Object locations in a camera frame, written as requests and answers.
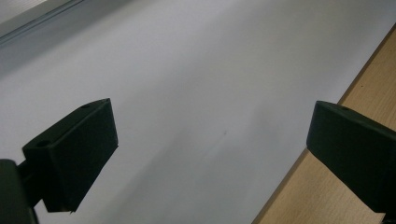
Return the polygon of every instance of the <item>wooden surface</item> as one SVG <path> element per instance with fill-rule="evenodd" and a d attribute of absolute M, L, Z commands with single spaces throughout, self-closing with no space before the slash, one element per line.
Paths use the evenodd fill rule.
<path fill-rule="evenodd" d="M 389 33 L 339 104 L 396 130 L 396 31 Z M 381 223 L 376 214 L 307 149 L 253 224 Z"/>

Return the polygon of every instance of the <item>black plastic part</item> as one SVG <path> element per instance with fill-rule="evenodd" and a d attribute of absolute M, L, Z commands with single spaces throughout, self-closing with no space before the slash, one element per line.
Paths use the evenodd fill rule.
<path fill-rule="evenodd" d="M 317 102 L 308 149 L 365 204 L 396 211 L 396 132 L 363 115 Z"/>
<path fill-rule="evenodd" d="M 49 212 L 76 211 L 118 147 L 110 99 L 83 105 L 23 147 L 35 174 L 45 179 Z"/>
<path fill-rule="evenodd" d="M 29 206 L 35 207 L 44 195 L 43 188 L 46 183 L 44 176 L 39 175 L 31 165 L 24 161 L 18 165 L 21 182 L 25 190 L 25 195 Z"/>
<path fill-rule="evenodd" d="M 14 161 L 0 160 L 0 223 L 36 224 Z"/>

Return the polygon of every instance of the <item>white surface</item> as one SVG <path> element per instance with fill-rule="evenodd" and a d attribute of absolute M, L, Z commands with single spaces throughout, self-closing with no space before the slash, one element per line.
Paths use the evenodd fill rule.
<path fill-rule="evenodd" d="M 1 157 L 110 97 L 120 147 L 50 223 L 250 223 L 395 1 L 87 0 L 0 46 Z"/>

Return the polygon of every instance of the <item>wooden board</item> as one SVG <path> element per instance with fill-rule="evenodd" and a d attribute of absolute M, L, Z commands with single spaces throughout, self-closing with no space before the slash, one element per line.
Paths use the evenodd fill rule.
<path fill-rule="evenodd" d="M 339 104 L 396 130 L 396 31 L 393 28 Z M 307 149 L 253 221 L 270 223 L 380 223 Z"/>

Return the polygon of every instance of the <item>screw hole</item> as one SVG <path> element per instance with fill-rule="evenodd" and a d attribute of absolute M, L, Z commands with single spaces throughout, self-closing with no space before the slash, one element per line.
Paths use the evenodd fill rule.
<path fill-rule="evenodd" d="M 49 140 L 44 140 L 44 141 L 41 141 L 41 142 L 37 143 L 36 146 L 38 146 L 38 147 L 46 147 L 49 144 L 50 144 Z"/>

